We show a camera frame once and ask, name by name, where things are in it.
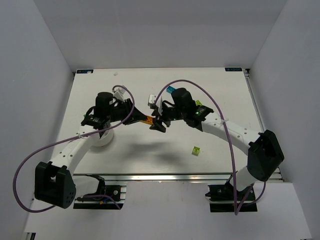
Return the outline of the orange long lego brick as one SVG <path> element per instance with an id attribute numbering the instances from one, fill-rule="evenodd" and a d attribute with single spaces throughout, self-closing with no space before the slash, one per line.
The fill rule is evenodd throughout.
<path id="1" fill-rule="evenodd" d="M 153 117 L 152 116 L 147 116 L 147 118 L 146 118 L 146 124 L 148 124 L 148 125 L 153 125 Z"/>

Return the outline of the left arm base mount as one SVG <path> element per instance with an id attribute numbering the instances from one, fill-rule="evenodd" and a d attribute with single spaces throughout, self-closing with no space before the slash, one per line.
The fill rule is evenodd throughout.
<path id="1" fill-rule="evenodd" d="M 95 193 L 87 193 L 74 200 L 76 210 L 121 210 L 126 199 L 127 186 L 107 184 Z"/>

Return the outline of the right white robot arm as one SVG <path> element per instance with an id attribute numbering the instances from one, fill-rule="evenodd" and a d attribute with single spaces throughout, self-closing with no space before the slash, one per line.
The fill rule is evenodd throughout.
<path id="1" fill-rule="evenodd" d="M 189 127 L 219 137 L 241 150 L 247 156 L 247 164 L 238 170 L 227 184 L 237 192 L 257 181 L 266 182 L 285 159 L 274 132 L 258 132 L 223 120 L 213 109 L 197 105 L 189 91 L 177 88 L 171 93 L 173 105 L 151 94 L 148 106 L 155 117 L 152 129 L 165 132 L 172 121 L 183 120 Z"/>

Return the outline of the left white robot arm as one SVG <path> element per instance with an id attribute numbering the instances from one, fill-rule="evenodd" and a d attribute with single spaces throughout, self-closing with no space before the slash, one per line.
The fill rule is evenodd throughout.
<path id="1" fill-rule="evenodd" d="M 108 145 L 114 136 L 114 122 L 131 125 L 147 120 L 131 99 L 121 100 L 110 92 L 100 92 L 95 105 L 84 115 L 77 136 L 48 162 L 40 162 L 35 168 L 34 196 L 37 200 L 66 209 L 78 196 L 80 187 L 73 174 L 86 155 L 95 147 Z"/>

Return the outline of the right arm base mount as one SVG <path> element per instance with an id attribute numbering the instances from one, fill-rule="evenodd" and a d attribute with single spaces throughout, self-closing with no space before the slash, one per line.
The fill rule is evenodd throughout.
<path id="1" fill-rule="evenodd" d="M 233 190 L 226 189 L 224 184 L 208 185 L 208 192 L 205 197 L 209 200 L 209 208 L 211 213 L 233 213 L 234 212 L 234 196 Z M 248 193 L 247 198 L 243 202 L 239 212 L 250 213 L 257 212 L 257 204 L 252 203 L 256 200 L 255 191 L 253 189 Z"/>

